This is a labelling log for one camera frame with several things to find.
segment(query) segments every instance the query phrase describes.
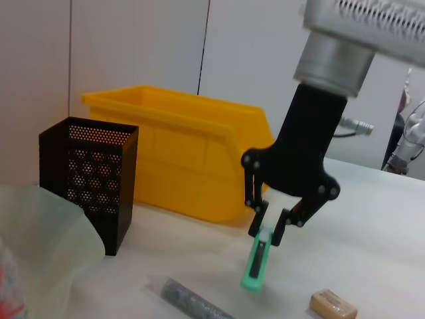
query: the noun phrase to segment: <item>translucent plastic bag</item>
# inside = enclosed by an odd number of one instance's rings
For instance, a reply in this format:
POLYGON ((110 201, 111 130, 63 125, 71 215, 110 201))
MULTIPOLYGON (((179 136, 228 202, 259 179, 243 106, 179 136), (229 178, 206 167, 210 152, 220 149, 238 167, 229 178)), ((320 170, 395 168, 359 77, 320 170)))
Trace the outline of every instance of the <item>translucent plastic bag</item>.
POLYGON ((0 234, 17 261, 30 319, 61 319, 73 278, 104 258, 83 210, 39 187, 0 186, 0 234))

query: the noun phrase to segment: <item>table surface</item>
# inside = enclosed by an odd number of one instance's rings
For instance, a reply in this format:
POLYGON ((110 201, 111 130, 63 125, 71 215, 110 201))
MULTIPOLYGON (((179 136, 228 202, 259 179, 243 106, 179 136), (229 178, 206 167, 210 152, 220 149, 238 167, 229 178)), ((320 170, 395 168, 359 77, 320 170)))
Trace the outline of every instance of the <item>table surface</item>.
MULTIPOLYGON (((135 205, 118 255, 75 281, 65 318, 187 318, 147 288, 166 276, 235 318, 311 318, 310 296, 322 288, 360 319, 425 318, 425 182, 332 159, 325 168, 339 198, 303 229, 287 228, 262 293, 240 288, 253 242, 246 228, 135 205)), ((297 201, 275 191, 265 198, 269 223, 297 201)))

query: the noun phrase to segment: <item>white table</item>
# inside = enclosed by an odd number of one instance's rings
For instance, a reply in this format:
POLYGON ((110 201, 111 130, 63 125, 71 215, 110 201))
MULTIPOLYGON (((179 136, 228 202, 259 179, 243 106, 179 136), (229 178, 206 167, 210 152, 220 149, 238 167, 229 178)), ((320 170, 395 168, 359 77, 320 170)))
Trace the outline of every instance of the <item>white table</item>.
MULTIPOLYGON (((360 319, 425 318, 425 182, 327 159, 341 185, 303 229, 272 248, 261 294, 239 286, 252 238, 145 205, 116 257, 75 283, 67 319, 186 318, 145 287, 171 276, 237 319, 311 318, 311 294, 330 288, 360 319)), ((267 220, 296 199, 269 191, 267 220)))

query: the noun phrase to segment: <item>cable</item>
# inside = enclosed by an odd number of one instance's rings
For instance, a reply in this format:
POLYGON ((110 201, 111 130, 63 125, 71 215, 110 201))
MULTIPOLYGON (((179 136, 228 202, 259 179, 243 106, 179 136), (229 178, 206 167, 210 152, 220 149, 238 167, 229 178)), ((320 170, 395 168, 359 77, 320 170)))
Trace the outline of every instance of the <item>cable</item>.
POLYGON ((350 138, 352 136, 356 136, 356 133, 347 133, 347 134, 335 134, 333 137, 334 138, 350 138))

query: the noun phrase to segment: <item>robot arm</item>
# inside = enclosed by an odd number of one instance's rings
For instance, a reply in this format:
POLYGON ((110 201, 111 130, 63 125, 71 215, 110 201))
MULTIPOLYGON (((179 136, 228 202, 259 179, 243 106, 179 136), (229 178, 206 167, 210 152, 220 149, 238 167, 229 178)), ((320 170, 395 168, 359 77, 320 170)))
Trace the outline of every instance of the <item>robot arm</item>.
MULTIPOLYGON (((250 235, 258 234, 267 210, 263 183, 301 197, 294 208, 283 209, 272 236, 274 246, 286 225, 303 227, 338 197, 340 187, 324 171, 323 159, 347 99, 358 95, 375 53, 425 66, 422 1, 307 0, 304 26, 311 34, 294 76, 301 84, 276 142, 264 150, 248 150, 241 159, 245 204, 256 212, 250 235)), ((425 120, 408 134, 418 132, 416 141, 424 139, 425 120)))

